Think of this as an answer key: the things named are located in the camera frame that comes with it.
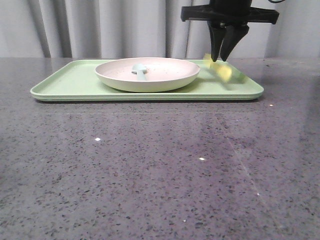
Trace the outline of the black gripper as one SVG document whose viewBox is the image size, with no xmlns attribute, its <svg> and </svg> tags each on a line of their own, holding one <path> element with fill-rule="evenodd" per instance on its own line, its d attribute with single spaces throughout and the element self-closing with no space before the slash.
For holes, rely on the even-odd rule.
<svg viewBox="0 0 320 240">
<path fill-rule="evenodd" d="M 211 0 L 205 5 L 183 6 L 181 20 L 210 21 L 208 29 L 211 42 L 211 59 L 216 62 L 219 54 L 226 62 L 229 55 L 249 32 L 245 23 L 271 23 L 276 24 L 279 12 L 274 9 L 264 9 L 251 6 L 251 0 Z"/>
</svg>

